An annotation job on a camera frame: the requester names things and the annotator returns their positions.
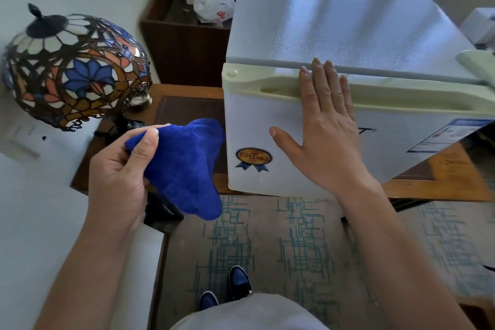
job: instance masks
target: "plastic bag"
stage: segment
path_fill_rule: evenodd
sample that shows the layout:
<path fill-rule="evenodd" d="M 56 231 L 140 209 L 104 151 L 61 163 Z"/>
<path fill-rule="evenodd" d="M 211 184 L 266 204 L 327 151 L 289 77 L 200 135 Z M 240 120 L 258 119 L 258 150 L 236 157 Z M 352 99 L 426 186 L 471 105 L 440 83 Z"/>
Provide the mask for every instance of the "plastic bag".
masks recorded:
<path fill-rule="evenodd" d="M 194 10 L 201 22 L 224 22 L 234 17 L 234 0 L 194 0 Z"/>

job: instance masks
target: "forearm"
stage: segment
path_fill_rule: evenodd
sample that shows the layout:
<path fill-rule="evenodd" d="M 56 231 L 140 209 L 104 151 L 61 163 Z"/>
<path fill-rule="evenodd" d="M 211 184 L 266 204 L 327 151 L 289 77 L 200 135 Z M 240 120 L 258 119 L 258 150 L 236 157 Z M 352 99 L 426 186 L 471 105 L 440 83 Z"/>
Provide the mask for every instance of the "forearm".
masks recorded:
<path fill-rule="evenodd" d="M 106 330 L 131 234 L 103 237 L 83 226 L 48 294 L 35 330 Z"/>
<path fill-rule="evenodd" d="M 379 183 L 367 180 L 340 201 L 375 296 L 394 328 L 474 329 Z"/>

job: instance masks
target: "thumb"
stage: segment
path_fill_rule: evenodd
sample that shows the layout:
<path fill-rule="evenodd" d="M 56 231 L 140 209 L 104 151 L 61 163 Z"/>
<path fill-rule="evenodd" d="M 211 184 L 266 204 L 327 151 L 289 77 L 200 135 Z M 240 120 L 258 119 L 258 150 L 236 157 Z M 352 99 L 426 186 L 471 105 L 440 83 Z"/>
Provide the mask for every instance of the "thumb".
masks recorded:
<path fill-rule="evenodd" d="M 282 152 L 294 163 L 294 160 L 301 153 L 301 146 L 294 141 L 290 134 L 278 127 L 270 127 L 270 136 L 272 136 L 273 141 Z"/>
<path fill-rule="evenodd" d="M 125 165 L 125 170 L 139 177 L 143 177 L 148 163 L 152 160 L 158 147 L 158 130 L 150 128 L 135 146 Z"/>

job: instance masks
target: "refrigerator top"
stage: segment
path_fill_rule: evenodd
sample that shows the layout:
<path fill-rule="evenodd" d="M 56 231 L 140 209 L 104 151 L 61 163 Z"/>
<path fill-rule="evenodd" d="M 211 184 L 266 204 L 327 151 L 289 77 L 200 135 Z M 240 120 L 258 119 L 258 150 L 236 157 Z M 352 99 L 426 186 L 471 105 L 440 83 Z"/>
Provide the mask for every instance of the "refrigerator top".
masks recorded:
<path fill-rule="evenodd" d="M 478 83 L 455 59 L 473 49 L 433 0 L 236 0 L 227 63 Z"/>

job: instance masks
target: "shoe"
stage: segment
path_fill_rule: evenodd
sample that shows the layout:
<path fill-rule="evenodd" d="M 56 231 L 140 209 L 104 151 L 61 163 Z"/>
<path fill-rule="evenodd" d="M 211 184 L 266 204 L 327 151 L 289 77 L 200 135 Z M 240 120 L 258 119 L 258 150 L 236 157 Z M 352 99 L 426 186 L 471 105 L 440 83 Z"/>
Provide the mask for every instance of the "shoe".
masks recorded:
<path fill-rule="evenodd" d="M 252 292 L 251 281 L 240 266 L 234 266 L 230 269 L 229 286 L 234 300 L 241 300 Z"/>
<path fill-rule="evenodd" d="M 197 306 L 197 311 L 203 311 L 205 309 L 216 307 L 219 304 L 215 294 L 211 291 L 203 292 L 200 297 L 200 303 Z"/>

